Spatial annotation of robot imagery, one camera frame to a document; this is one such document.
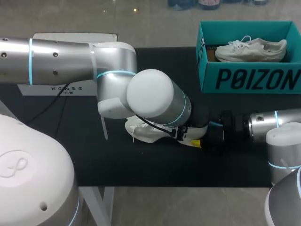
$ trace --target white table frame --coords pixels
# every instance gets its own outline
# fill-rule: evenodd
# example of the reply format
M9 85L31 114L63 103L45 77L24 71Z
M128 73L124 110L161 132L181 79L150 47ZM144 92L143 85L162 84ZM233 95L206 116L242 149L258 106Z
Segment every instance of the white table frame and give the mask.
M111 226L115 187L105 187L103 199L98 187L79 187L97 226Z

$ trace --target teal shoe box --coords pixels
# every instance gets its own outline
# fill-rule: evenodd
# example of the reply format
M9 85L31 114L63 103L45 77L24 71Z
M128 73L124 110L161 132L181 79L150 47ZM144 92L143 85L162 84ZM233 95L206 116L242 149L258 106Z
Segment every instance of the teal shoe box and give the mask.
M252 39L287 40L281 63L217 62L214 49L229 41ZM292 21L201 21L197 62L204 93L301 93L301 36Z

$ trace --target cable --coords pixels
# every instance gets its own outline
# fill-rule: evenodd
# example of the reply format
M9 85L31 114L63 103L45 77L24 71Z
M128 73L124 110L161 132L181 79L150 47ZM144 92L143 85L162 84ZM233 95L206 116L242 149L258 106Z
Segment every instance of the cable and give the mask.
M56 95L55 99L46 107L44 108L43 111L41 111L40 113L38 113L36 116L34 116L33 118L29 119L28 121L25 122L25 125L27 125L28 123L32 122L33 120L35 120L36 118L40 117L42 114L44 114L60 97L60 95L64 92L64 90L70 85L66 84L61 91Z
M63 109L62 109L61 114L60 114L60 119L58 121L58 125L57 125L56 131L55 131L55 139L57 137L58 130L60 129L60 125L61 125L61 122L62 122L62 119L63 119L63 114L64 114L65 106L66 106L66 103L67 103L67 99L68 99L68 96L66 97L66 99L64 101Z
M162 131L162 132L165 132L165 133L171 135L172 137L175 137L175 129L173 129L173 131L170 132L170 131L168 131L168 130L166 130L166 129L163 129L163 128L160 128L160 127L158 127L158 126L155 126L155 125L151 124L149 121L145 120L144 118L140 117L139 115L136 115L136 116L137 116L139 119L141 119L143 122L145 122L146 124L152 126L153 128L156 128L156 129L158 129L158 130L160 130L160 131Z

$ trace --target black table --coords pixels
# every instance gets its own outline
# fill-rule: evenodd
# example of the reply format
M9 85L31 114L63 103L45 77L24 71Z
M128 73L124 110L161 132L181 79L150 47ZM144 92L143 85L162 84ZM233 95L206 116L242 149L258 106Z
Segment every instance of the black table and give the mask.
M137 48L138 71L165 72L211 114L232 110L271 111L301 107L299 95L202 94L195 48ZM54 97L23 97L16 85L1 85L0 99L21 121L27 121ZM69 152L79 186L268 187L265 145L248 142L227 150L201 150L164 138L154 144L137 141L125 131L126 120L106 119L105 140L96 97L60 97L30 126L56 138Z

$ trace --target reflective floor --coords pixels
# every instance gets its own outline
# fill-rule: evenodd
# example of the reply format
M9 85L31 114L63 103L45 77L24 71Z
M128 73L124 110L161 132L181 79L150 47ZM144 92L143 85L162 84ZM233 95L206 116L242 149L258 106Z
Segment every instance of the reflective floor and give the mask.
M134 47L195 46L200 20L293 20L300 0L173 11L166 0L1 0L0 33L114 32ZM265 226L267 188L116 188L113 226ZM91 216L85 221L95 225Z
M270 0L262 7L224 3L214 11L174 11L166 1L2 0L0 33L115 32L134 47L178 47L195 45L200 20L294 20L301 28L300 0Z

